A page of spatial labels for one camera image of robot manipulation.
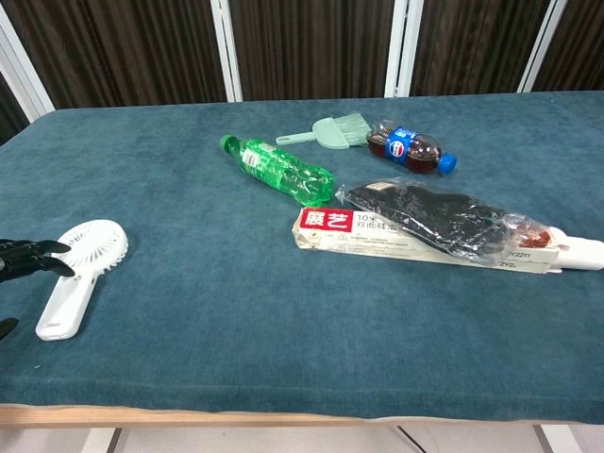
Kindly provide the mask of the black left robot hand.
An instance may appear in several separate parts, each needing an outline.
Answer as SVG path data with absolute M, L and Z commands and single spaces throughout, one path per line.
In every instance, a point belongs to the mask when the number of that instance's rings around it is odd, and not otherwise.
M 26 277 L 38 271 L 53 272 L 61 277 L 73 277 L 75 271 L 54 254 L 71 250 L 67 244 L 45 240 L 1 240 L 1 281 Z

